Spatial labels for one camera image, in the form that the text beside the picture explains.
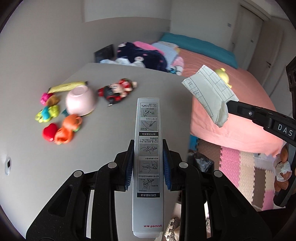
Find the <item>white paper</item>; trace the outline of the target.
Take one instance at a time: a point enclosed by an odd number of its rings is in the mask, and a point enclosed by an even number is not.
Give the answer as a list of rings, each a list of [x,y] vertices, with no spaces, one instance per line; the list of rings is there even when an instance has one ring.
[[[185,78],[182,85],[191,92],[213,123],[220,128],[228,119],[227,103],[239,101],[228,84],[206,65],[202,65],[196,74]]]

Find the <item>teal fish coaster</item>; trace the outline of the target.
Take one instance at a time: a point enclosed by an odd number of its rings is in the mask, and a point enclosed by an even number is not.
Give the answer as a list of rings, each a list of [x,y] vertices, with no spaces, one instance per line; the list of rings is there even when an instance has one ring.
[[[69,116],[69,113],[67,112],[67,109],[64,109],[64,110],[62,111],[62,114],[63,114],[65,117]]]

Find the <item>pink dinosaur toy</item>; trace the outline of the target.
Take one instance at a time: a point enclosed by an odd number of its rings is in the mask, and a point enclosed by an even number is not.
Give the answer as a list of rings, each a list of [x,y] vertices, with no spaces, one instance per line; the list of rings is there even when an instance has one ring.
[[[41,104],[46,105],[47,100],[53,95],[53,93],[43,93],[40,99]]]

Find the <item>colourful foam floor mat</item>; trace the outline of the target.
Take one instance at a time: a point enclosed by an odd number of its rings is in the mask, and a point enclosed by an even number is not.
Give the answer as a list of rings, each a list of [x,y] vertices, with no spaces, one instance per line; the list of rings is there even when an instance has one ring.
[[[257,211],[274,209],[273,158],[218,146],[193,135],[189,151],[200,152],[214,162]]]

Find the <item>yellow plush duck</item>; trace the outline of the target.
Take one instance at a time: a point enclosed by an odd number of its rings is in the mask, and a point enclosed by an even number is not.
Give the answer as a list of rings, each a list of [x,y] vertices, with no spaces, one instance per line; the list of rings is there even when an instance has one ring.
[[[232,86],[229,84],[229,76],[226,73],[224,68],[219,68],[214,71],[223,81],[224,83],[231,89]]]

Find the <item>silver instruction packet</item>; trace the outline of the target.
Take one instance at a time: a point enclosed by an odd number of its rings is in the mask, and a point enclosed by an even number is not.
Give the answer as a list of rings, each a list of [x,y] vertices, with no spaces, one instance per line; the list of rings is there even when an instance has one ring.
[[[159,98],[138,98],[134,133],[132,232],[155,240],[164,229],[164,177]]]

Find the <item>black picture frame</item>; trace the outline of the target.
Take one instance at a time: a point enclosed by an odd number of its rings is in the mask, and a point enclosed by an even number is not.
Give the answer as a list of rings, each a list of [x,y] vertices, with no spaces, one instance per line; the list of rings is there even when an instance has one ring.
[[[94,62],[99,63],[101,60],[114,58],[114,45],[108,45],[100,50],[94,52]]]

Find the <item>yellow snack wrapper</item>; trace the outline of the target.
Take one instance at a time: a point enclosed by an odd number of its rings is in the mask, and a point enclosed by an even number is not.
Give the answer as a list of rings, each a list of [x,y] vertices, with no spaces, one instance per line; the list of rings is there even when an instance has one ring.
[[[75,82],[60,84],[60,85],[57,85],[54,87],[50,87],[48,89],[47,93],[50,94],[50,93],[57,93],[57,92],[66,92],[66,91],[73,90],[75,87],[79,87],[82,85],[87,86],[88,82],[87,81],[75,81]]]

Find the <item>black trash bag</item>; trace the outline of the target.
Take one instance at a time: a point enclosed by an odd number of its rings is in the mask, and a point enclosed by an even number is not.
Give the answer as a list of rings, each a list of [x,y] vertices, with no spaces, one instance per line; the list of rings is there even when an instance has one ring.
[[[187,162],[196,167],[200,172],[211,173],[214,171],[214,161],[200,152],[189,152]]]

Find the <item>white cloth on bed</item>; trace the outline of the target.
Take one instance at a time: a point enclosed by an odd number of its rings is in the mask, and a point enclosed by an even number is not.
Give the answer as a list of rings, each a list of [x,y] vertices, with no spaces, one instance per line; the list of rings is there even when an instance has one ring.
[[[144,63],[142,63],[141,61],[134,61],[133,63],[131,63],[128,59],[125,59],[125,58],[117,58],[116,60],[104,59],[104,60],[101,60],[99,63],[145,68]]]

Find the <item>red black doll figure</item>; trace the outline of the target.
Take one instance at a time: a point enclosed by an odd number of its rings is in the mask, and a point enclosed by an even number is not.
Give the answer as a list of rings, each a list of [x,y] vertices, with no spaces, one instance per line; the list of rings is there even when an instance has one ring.
[[[116,83],[112,83],[98,90],[98,96],[103,97],[109,106],[121,102],[133,90],[137,88],[137,82],[128,78],[122,78]]]

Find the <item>orange seahorse toy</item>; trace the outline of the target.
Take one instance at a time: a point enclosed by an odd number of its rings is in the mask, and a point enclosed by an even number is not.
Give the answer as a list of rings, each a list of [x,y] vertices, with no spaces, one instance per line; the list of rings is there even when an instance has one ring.
[[[65,117],[61,128],[59,128],[55,134],[55,144],[61,145],[69,143],[74,137],[74,132],[80,129],[81,124],[82,118],[76,114]]]

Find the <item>navy patterned blanket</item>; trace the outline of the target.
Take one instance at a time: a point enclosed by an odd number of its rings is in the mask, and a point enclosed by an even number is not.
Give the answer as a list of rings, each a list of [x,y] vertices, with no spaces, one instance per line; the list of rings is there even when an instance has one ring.
[[[158,50],[145,50],[130,42],[121,43],[117,48],[117,58],[125,58],[134,63],[144,64],[145,68],[167,72],[167,61]]]

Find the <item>yellow blue frog toy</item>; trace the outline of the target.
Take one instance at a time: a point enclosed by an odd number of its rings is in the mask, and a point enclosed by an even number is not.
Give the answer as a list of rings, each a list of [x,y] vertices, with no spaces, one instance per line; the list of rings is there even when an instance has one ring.
[[[40,112],[35,116],[35,120],[39,123],[47,123],[52,118],[58,117],[60,114],[60,108],[58,105],[45,106]]]

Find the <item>pink plastic bowl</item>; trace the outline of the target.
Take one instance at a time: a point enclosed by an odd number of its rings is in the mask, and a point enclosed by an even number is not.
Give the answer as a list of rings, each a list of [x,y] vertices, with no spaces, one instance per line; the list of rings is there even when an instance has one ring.
[[[80,85],[67,94],[65,103],[68,114],[84,116],[94,111],[97,98],[91,88],[87,85]]]

